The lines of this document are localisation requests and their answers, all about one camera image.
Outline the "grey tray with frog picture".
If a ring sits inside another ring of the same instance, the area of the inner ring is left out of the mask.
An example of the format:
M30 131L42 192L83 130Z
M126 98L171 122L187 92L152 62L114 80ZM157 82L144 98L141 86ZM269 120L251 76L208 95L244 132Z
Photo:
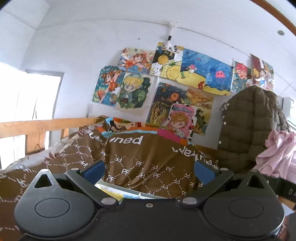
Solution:
M152 194L142 193L131 189L126 189L123 187L119 187L113 184L105 183L99 181L95 184L95 186L100 189L101 191L105 192L106 194L110 195L111 197L117 199L121 202L124 198L129 199L164 199L164 197L155 196Z

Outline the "pink cow-border girl drawing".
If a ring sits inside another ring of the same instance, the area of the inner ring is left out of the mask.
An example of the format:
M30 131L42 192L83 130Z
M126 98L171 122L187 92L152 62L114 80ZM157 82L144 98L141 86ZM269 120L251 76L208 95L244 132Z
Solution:
M171 106L166 126L178 136L191 141L197 122L197 110L198 108L194 105L174 103Z

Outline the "blond boy drawing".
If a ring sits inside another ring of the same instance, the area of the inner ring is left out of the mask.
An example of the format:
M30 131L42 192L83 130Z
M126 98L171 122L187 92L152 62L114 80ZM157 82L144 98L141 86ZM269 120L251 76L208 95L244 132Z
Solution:
M115 110L141 116L149 107L159 78L126 72L117 95Z

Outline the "orange hair girl drawing left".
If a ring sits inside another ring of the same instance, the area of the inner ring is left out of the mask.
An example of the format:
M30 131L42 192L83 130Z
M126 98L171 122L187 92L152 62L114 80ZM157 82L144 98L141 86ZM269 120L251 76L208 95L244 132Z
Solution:
M105 66L101 69L92 102L114 107L125 76L125 71L117 66Z

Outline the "pink crumpled garment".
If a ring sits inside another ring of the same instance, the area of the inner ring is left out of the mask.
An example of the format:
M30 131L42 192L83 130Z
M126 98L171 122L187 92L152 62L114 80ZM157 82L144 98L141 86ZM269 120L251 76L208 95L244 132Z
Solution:
M260 173L295 183L295 133L271 131L254 167Z

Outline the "brown PF patterned blanket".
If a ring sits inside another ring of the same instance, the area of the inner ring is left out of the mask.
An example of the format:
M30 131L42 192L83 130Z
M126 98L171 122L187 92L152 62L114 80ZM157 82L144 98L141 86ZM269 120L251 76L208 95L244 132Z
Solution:
M85 170L104 182L165 198L182 198L203 184L194 163L217 168L218 161L168 128L119 118L100 117L47 150L22 158L1 171L1 238L14 240L19 230L14 209L41 169L62 174Z

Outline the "blue sea yellow sand drawing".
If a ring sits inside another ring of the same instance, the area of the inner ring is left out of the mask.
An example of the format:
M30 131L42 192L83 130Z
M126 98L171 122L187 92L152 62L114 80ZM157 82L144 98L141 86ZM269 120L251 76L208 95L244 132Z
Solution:
M215 95L229 95L232 66L208 55L185 49L177 82Z

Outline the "olive quilted jacket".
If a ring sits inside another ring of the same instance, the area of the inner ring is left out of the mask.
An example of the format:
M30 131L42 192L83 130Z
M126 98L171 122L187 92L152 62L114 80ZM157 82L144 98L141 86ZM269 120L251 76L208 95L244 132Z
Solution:
M277 95L257 86L238 92L223 113L216 154L219 167L240 174L254 168L271 131L289 131Z

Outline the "anime girl drawing top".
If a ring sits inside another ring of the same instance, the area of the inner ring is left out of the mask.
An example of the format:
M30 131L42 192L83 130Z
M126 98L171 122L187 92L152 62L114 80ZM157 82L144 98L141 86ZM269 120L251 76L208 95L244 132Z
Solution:
M138 48L124 48L118 61L118 67L124 71L149 74L155 51Z

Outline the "red hair character drawing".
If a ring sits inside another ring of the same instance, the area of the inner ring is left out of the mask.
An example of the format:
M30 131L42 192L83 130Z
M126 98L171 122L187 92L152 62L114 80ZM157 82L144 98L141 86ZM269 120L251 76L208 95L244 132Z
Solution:
M234 61L232 72L231 92L238 93L253 85L251 69L243 63Z

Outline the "yellow planet drawing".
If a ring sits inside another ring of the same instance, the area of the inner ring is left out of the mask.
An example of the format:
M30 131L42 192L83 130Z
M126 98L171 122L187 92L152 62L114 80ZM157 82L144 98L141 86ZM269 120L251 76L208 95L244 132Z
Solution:
M149 74L177 80L181 73L184 47L158 42Z

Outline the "wooden bed rail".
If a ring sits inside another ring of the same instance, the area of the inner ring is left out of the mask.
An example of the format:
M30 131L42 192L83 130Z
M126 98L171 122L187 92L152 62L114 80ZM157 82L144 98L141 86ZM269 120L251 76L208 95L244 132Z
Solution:
M93 125L99 118L58 118L1 123L1 138L25 136L25 154L30 155L45 149L46 132L61 131L60 138L67 137L71 128Z

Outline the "dark starry seaweed drawing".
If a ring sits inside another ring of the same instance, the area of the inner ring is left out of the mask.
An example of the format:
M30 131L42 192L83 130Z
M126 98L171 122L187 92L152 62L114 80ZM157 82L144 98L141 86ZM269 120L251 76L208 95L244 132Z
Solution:
M147 122L158 126L167 126L169 112L174 103L194 105L198 110L193 133L204 135L211 117L213 101L213 95L201 90L180 88L160 82L147 116Z

